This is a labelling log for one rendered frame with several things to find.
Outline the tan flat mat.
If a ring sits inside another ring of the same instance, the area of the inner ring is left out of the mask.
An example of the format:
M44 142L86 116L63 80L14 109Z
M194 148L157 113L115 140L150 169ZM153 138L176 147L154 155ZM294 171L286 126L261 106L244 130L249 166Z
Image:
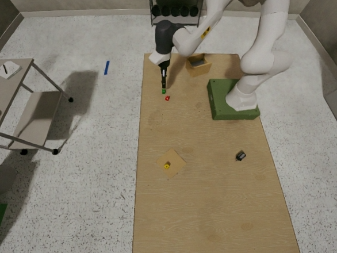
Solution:
M170 179L186 164L173 148L170 148L156 162ZM168 169L164 167L166 164L169 165Z

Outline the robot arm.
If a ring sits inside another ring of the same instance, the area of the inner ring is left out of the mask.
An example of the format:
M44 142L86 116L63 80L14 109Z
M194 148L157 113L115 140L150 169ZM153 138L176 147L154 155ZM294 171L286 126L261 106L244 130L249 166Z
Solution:
M158 65L171 58L172 47L180 56L191 56L223 16L223 11L233 0L205 0L206 18L190 33L182 24L169 20L159 21L155 27L156 49L149 60ZM255 90L263 82L284 72L293 64L288 51L271 50L273 44L285 33L290 0L238 0L245 7L261 4L256 39L242 56L240 69L245 72L226 96L227 104L236 111L256 108Z

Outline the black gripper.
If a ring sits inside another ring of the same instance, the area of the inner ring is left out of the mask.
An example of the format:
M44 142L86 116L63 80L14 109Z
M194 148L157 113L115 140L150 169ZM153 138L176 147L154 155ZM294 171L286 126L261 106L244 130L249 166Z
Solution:
M166 88L166 71L167 71L167 67L170 65L170 59L167 61L164 61L160 64L158 64L158 66L160 67L161 70L161 75L162 75L162 88L165 89Z

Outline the small wooden crate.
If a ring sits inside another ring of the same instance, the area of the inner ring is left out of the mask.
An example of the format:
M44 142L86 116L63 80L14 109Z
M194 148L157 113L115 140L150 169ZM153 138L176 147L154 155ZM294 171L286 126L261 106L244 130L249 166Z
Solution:
M199 75L207 74L209 71L209 62L203 53L188 56L185 65L190 76L196 77Z

